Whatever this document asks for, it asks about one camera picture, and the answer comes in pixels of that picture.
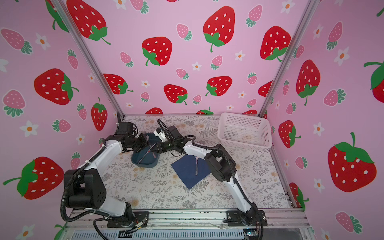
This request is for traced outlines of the silver fork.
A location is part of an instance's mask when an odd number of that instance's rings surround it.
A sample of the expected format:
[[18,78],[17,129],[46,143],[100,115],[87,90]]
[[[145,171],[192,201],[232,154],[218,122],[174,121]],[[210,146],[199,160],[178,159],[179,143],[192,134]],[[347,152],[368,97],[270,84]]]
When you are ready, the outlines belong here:
[[199,173],[199,167],[198,167],[199,157],[195,157],[195,158],[196,158],[196,171],[195,171],[195,176],[197,176],[198,173]]

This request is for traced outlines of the silver spoon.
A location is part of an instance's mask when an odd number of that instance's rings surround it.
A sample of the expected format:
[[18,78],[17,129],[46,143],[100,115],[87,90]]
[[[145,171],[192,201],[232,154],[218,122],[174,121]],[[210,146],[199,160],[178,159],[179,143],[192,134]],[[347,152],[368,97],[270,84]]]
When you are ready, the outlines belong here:
[[155,144],[153,144],[149,149],[148,151],[144,154],[144,156],[140,159],[140,161],[138,162],[138,164],[141,164],[141,162],[143,161],[143,159],[152,151],[152,148],[155,146]]

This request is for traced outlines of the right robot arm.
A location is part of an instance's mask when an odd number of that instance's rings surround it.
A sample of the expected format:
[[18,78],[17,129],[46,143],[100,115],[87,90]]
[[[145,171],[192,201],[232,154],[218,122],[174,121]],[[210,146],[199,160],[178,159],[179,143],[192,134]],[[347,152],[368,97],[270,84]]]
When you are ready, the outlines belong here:
[[158,142],[150,147],[150,151],[158,154],[176,151],[178,153],[194,156],[205,160],[211,174],[219,182],[223,182],[233,199],[235,200],[240,219],[238,224],[245,226],[255,225],[262,222],[263,216],[259,208],[248,197],[240,182],[236,170],[236,163],[227,150],[220,144],[209,147],[187,138],[186,140],[168,140]]

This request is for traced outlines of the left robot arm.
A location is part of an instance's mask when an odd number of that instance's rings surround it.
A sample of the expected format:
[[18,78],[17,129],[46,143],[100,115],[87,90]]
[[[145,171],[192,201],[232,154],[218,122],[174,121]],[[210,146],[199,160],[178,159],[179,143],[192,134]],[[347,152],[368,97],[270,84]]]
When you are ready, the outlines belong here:
[[148,145],[144,134],[137,137],[114,134],[101,139],[101,148],[96,154],[76,170],[68,170],[64,174],[60,205],[62,219],[73,222],[88,214],[96,214],[123,226],[132,225],[136,216],[131,204],[108,196],[102,175],[120,153],[138,153]]

